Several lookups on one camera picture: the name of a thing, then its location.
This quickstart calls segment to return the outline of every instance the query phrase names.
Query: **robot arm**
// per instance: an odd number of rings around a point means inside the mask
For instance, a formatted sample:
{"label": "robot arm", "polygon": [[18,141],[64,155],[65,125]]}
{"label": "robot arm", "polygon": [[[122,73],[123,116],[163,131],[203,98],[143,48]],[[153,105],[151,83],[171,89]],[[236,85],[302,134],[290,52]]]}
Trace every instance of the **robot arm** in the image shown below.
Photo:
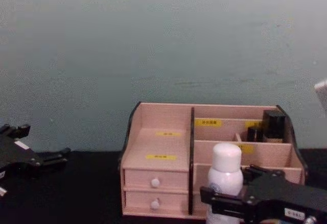
{"label": "robot arm", "polygon": [[244,219],[257,224],[279,219],[294,224],[327,223],[327,191],[294,184],[282,170],[250,166],[243,170],[246,192],[231,196],[201,187],[201,201],[212,205],[213,213]]}
{"label": "robot arm", "polygon": [[[69,148],[42,157],[22,143],[19,139],[28,136],[30,128],[29,125],[0,127],[0,181],[18,174],[37,177],[46,171],[62,168],[68,161]],[[0,187],[0,196],[6,193]]]}

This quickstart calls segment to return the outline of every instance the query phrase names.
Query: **wooden divider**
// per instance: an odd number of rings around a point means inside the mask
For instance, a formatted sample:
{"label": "wooden divider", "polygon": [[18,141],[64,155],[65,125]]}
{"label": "wooden divider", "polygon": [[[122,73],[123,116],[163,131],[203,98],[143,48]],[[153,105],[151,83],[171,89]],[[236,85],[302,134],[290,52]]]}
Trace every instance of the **wooden divider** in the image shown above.
{"label": "wooden divider", "polygon": [[193,214],[193,182],[194,182],[194,108],[191,108],[190,125],[190,159],[189,159],[189,215]]}
{"label": "wooden divider", "polygon": [[255,164],[261,167],[290,167],[292,145],[288,143],[261,143],[235,141],[194,142],[194,163],[211,164],[213,147],[218,143],[232,143],[242,150],[242,165]]}

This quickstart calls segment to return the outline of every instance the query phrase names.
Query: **black mount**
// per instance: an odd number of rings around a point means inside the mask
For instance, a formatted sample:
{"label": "black mount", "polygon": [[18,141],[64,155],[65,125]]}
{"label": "black mount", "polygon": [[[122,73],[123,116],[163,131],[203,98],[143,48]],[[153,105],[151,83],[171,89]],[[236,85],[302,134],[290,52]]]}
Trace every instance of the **black mount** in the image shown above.
{"label": "black mount", "polygon": [[12,175],[37,177],[46,171],[62,168],[68,161],[69,148],[50,153],[37,154],[19,139],[28,136],[30,125],[0,127],[0,180]]}

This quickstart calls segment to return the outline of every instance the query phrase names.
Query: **small black container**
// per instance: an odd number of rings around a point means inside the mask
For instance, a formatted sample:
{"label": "small black container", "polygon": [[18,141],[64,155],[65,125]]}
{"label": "small black container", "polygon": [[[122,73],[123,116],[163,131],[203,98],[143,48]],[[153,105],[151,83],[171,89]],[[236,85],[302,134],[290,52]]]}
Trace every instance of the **small black container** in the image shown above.
{"label": "small black container", "polygon": [[263,129],[259,126],[251,126],[247,129],[246,141],[262,142],[263,141]]}
{"label": "small black container", "polygon": [[264,141],[282,142],[285,132],[285,114],[279,110],[265,110],[263,115]]}

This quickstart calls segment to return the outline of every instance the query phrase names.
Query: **white bottle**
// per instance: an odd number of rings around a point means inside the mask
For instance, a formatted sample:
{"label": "white bottle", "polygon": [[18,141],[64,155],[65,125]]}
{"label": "white bottle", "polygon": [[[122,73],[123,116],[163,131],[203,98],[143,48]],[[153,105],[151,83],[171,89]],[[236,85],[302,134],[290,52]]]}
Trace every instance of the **white bottle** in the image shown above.
{"label": "white bottle", "polygon": [[[213,164],[208,174],[208,185],[215,192],[238,195],[243,187],[241,171],[241,149],[231,143],[214,146]],[[239,224],[235,217],[213,214],[211,206],[207,212],[206,224]]]}

